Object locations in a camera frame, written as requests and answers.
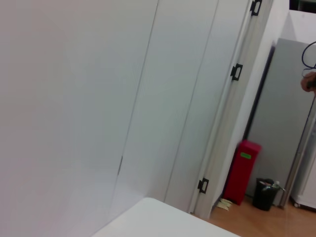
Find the red trash can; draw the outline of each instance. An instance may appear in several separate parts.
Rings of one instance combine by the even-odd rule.
[[[240,205],[245,195],[250,174],[261,146],[244,140],[238,147],[233,166],[228,177],[224,199]]]

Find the refrigerator door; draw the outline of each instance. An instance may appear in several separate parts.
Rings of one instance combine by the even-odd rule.
[[[301,55],[307,44],[279,39],[248,140],[262,146],[247,194],[253,195],[256,178],[271,178],[285,187],[310,113],[314,94],[301,89],[304,66]],[[316,62],[316,46],[306,52],[308,64]],[[279,205],[279,192],[274,204]]]

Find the hand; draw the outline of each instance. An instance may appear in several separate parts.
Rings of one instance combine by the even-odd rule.
[[[301,80],[301,87],[306,92],[313,91],[316,95],[316,87],[307,88],[307,83],[316,80],[316,72],[307,73],[305,77]]]

